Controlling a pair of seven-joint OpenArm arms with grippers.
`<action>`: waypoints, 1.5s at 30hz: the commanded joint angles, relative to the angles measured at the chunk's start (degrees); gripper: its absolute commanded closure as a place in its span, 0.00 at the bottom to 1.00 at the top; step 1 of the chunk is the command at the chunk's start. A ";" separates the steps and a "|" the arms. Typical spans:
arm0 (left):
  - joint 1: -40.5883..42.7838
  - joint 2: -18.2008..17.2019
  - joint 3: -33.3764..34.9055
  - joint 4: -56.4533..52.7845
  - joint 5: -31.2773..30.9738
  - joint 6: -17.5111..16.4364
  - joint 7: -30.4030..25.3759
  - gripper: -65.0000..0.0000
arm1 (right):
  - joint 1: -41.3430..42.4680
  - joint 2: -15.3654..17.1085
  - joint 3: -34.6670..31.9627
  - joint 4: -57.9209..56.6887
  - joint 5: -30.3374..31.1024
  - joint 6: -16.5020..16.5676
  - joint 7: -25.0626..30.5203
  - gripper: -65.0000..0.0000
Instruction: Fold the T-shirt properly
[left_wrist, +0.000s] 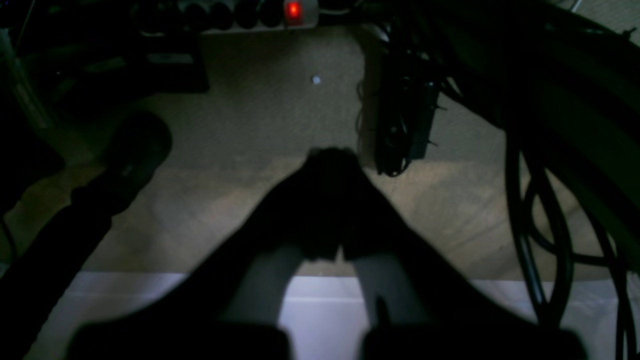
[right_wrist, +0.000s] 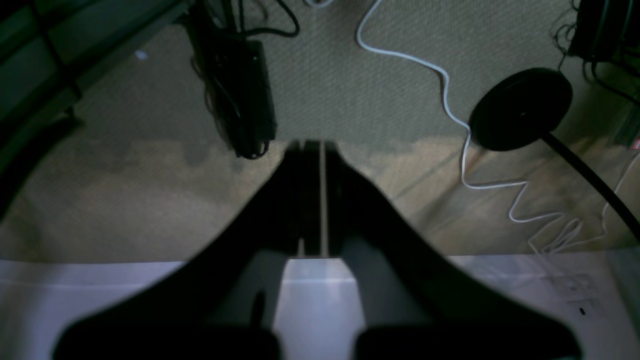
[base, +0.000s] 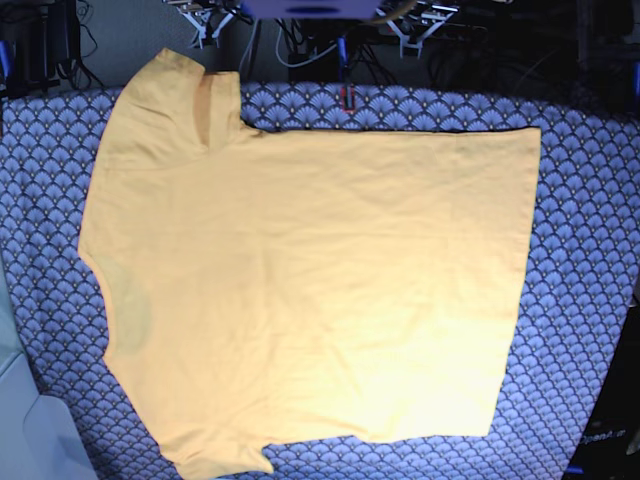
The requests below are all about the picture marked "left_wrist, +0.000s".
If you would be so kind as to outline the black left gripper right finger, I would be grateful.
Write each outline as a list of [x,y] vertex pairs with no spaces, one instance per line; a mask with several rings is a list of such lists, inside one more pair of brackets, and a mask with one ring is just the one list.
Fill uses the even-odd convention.
[[585,360],[579,337],[478,291],[342,152],[342,247],[365,297],[362,354],[380,360]]

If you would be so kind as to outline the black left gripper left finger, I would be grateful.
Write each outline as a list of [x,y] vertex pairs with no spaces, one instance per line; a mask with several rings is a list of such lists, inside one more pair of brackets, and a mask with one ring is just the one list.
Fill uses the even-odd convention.
[[72,360],[289,360],[278,327],[291,278],[338,246],[317,230],[339,182],[339,148],[313,149],[190,276],[128,315],[83,326]]

